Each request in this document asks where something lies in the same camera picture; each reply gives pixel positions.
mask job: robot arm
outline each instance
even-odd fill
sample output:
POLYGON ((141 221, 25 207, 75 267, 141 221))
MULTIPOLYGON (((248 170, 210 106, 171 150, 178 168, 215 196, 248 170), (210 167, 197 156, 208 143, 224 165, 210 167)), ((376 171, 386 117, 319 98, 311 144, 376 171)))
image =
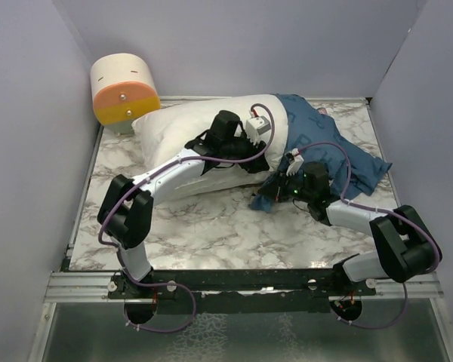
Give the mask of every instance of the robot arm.
MULTIPOLYGON (((142 184, 129 198, 133 201, 131 207, 122 204, 106 227, 106 233, 118 241, 119 255, 134 279, 141 281, 152 271, 143 240, 150 230, 153 205, 161 204, 165 196, 178 186, 219 165, 218 157, 240 159, 256 155, 266 147, 263 141, 258 142, 259 135, 270 130, 266 122, 265 118, 253 118, 247 121, 245 128, 248 132, 245 132, 238 116, 221 111, 210 130, 187 143, 169 162, 132 179, 119 175, 111 182, 97 217, 101 224, 128 190, 142 184), (242 133, 235 136, 238 126, 242 133)), ((249 173, 268 170, 264 156, 241 167, 249 173)), ((433 248, 422 235, 390 215, 360 210, 330 195, 323 165, 307 163, 303 171, 301 182, 294 176, 279 174, 259 193, 271 196, 274 192, 277 200, 280 196, 280 199, 294 197, 306 201, 315 220, 347 227, 374 238, 375 252, 352 256, 334 266, 340 272, 342 283, 369 278, 392 278, 402 283, 414 275, 423 274, 433 264, 433 248)), ((428 233, 414 208, 401 206, 394 212, 428 233)))

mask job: screw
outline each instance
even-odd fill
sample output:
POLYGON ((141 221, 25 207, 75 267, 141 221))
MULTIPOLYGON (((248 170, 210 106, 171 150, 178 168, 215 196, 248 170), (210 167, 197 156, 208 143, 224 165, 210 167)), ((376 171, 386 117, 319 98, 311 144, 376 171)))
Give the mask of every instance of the screw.
POLYGON ((375 279, 366 279, 365 285, 369 289, 374 289, 376 287, 376 280, 375 279))
POLYGON ((174 292, 176 290, 175 282, 169 281, 168 284, 169 285, 166 286, 166 289, 168 290, 168 292, 174 292))
POLYGON ((118 289, 118 286, 113 281, 111 281, 109 284, 107 284, 107 290, 109 292, 115 292, 117 289, 118 289))
POLYGON ((317 289, 316 283, 317 281, 315 279, 309 279, 307 282, 307 286, 309 287, 310 290, 316 290, 317 289))

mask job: glass panel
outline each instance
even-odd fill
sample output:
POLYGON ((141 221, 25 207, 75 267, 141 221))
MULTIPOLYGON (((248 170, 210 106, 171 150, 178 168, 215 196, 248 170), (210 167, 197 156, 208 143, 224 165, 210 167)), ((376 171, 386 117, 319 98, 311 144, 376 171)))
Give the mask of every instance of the glass panel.
MULTIPOLYGON (((381 324, 400 300, 365 302, 359 322, 381 324)), ((164 325, 181 316, 165 316, 164 325)), ((447 361, 429 299, 411 299, 405 317, 387 330, 360 330, 332 314, 201 314, 171 335, 125 327, 122 305, 57 306, 45 361, 447 361)))

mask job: metal frame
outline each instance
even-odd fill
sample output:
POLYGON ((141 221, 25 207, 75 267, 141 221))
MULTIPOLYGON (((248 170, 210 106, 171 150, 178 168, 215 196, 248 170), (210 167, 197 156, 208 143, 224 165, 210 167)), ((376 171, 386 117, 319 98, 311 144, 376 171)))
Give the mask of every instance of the metal frame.
MULTIPOLYGON (((211 100, 226 97, 161 97, 161 101, 175 101, 175 100, 211 100)), ((361 102, 366 105, 369 118, 371 119, 374 134, 376 135, 381 154, 384 156, 381 143, 379 142, 378 132, 371 116, 371 109, 366 99, 363 98, 309 98, 313 102, 337 102, 337 103, 353 103, 361 102)), ((85 185, 81 193, 79 207, 76 213, 74 226, 68 243, 68 250, 66 258, 72 256, 72 250, 75 245, 76 235, 79 230, 80 219, 84 202, 87 197, 89 182, 91 174, 94 170, 94 165, 99 152, 100 141, 103 135, 103 128, 99 129, 97 133, 96 142, 94 144, 94 151, 91 156, 91 162, 88 166, 85 185)), ((399 203, 399 197, 396 192, 391 174, 388 173, 391 186, 393 187, 396 202, 399 203)), ((52 273, 49 279, 48 288, 45 294, 42 315, 39 322, 39 328, 35 335, 32 344, 32 350, 29 355, 29 362, 38 362, 42 360, 48 342, 48 337, 51 332, 54 313, 56 311, 57 303, 95 303, 95 302, 112 302, 123 303, 124 300, 117 299, 111 300, 107 298, 107 286, 110 278, 117 273, 117 271, 101 271, 101 272, 55 272, 52 273)), ((448 316, 448 310, 445 306, 445 301, 442 298, 442 289, 439 284, 436 274, 420 275, 412 278, 407 282, 408 295, 410 298, 430 299, 433 307, 433 313, 438 324, 442 341, 445 344, 445 349, 448 358, 453 362, 453 326, 448 316)), ((393 281, 377 281, 376 296, 363 296, 357 297, 360 299, 401 299, 403 298, 403 291, 400 284, 393 281)), ((151 299, 126 299, 127 303, 151 303, 151 299)))
POLYGON ((29 355, 29 362, 39 362, 44 358, 45 348, 47 347, 48 336, 54 321, 55 303, 44 303, 40 316, 39 328, 35 334, 32 350, 29 355))

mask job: white pillow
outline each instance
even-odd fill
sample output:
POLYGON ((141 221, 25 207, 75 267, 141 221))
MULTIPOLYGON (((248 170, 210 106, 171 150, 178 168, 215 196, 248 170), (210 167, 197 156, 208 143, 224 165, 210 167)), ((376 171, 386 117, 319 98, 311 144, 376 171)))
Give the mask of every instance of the white pillow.
MULTIPOLYGON (((254 103, 267 106, 275 119, 274 139, 265 153, 270 171, 247 173, 238 165, 227 169, 213 169, 198 179, 192 179, 186 185, 180 186, 168 199, 262 183, 277 169, 284 152, 288 135, 285 109, 277 97, 263 94, 185 103, 148 113, 134 121, 134 132, 140 138, 145 171, 148 171, 173 158, 188 141, 210 128, 220 110, 236 113, 245 123, 250 118, 250 106, 254 103)), ((268 118, 268 114, 262 108, 257 108, 257 112, 268 118)), ((266 132, 262 135, 262 140, 267 142, 269 137, 270 132, 266 132)))

